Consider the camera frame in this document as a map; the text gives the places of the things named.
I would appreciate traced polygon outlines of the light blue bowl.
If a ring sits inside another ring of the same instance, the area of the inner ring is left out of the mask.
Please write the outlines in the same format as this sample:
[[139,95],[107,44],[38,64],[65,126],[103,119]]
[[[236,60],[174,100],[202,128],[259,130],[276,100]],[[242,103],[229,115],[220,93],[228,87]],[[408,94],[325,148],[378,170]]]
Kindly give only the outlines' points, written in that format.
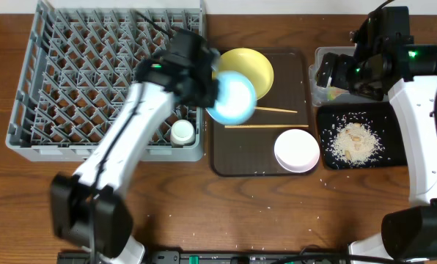
[[206,108],[210,117],[222,125],[240,125],[254,113],[257,95],[251,81],[236,71],[216,74],[218,97],[213,107]]

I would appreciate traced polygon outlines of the white paper cup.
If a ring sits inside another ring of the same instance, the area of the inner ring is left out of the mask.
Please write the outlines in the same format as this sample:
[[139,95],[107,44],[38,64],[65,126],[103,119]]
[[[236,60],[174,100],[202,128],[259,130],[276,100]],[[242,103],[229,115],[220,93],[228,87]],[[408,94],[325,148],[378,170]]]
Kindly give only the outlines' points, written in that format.
[[170,130],[170,142],[173,147],[189,146],[195,142],[196,131],[188,120],[176,121]]

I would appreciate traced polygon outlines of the wrapper waste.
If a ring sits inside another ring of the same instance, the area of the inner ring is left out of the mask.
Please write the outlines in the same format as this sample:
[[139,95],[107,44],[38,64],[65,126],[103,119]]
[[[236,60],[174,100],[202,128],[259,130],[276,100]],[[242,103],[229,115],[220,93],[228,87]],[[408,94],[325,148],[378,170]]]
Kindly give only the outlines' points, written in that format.
[[327,92],[327,100],[333,101],[340,95],[347,94],[348,91],[345,89],[340,89],[336,87],[329,87]]

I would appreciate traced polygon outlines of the white pink-rimmed bowl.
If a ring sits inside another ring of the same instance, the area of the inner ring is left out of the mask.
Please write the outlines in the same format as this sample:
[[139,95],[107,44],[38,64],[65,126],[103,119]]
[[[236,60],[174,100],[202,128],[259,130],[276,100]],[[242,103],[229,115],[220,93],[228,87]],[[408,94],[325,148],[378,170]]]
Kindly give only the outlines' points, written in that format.
[[288,172],[305,173],[312,170],[320,158],[320,147],[312,134],[300,129],[281,133],[273,146],[279,165]]

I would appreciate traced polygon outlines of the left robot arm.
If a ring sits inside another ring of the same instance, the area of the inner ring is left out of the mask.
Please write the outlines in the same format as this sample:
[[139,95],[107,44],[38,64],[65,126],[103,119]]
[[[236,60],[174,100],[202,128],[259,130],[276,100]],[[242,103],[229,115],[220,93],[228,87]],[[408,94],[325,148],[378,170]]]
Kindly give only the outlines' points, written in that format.
[[71,176],[57,174],[49,188],[56,237],[89,252],[89,263],[140,263],[144,246],[132,235],[125,196],[155,131],[177,104],[212,107],[212,77],[220,53],[199,34],[178,29],[165,50],[135,68],[122,110],[94,153]]

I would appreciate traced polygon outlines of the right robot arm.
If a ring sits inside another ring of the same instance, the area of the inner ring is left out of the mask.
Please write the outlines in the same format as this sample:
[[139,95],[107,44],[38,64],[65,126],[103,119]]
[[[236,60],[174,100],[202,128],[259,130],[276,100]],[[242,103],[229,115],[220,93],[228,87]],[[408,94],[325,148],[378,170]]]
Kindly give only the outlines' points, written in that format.
[[387,98],[399,123],[410,178],[408,209],[352,242],[351,263],[437,260],[437,45],[417,45],[408,8],[385,1],[352,32],[353,55],[324,55],[315,79],[373,100]]

